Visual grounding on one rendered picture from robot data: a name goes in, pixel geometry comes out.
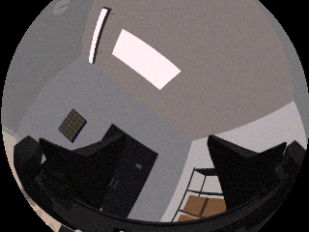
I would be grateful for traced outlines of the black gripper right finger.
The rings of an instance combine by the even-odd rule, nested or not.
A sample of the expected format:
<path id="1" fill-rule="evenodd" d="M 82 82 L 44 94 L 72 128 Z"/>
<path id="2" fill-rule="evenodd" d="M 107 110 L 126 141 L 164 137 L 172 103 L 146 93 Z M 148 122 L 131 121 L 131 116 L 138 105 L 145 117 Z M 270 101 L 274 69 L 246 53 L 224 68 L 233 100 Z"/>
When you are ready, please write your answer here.
<path id="1" fill-rule="evenodd" d="M 248 148 L 237 146 L 229 140 L 209 135 L 208 148 L 219 178 L 223 197 L 227 210 L 236 208 L 242 204 L 240 200 L 258 183 L 267 164 L 275 158 L 283 155 L 287 143 L 279 143 L 275 147 L 267 148 L 266 151 L 255 152 Z"/>

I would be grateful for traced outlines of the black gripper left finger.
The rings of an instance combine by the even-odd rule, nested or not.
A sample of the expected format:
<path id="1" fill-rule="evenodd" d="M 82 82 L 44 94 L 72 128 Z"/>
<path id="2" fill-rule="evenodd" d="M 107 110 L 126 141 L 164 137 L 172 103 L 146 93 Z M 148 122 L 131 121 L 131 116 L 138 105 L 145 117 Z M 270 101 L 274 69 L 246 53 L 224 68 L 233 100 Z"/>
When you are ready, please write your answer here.
<path id="1" fill-rule="evenodd" d="M 116 167 L 123 157 L 125 135 L 115 134 L 77 150 L 67 150 L 41 138 L 39 143 L 45 158 L 67 171 L 90 206 L 100 209 Z"/>

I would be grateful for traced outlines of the grey cylinder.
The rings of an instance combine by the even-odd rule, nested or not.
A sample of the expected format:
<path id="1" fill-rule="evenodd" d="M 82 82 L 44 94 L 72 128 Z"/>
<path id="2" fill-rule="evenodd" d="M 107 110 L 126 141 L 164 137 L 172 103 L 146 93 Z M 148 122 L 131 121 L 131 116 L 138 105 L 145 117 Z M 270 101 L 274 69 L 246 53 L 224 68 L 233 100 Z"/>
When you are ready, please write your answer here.
<path id="1" fill-rule="evenodd" d="M 24 190 L 23 185 L 20 185 L 20 189 L 22 189 L 23 196 L 26 197 L 27 200 L 28 200 L 28 198 L 30 198 L 30 196 L 28 196 L 28 194 L 26 193 L 26 190 Z"/>

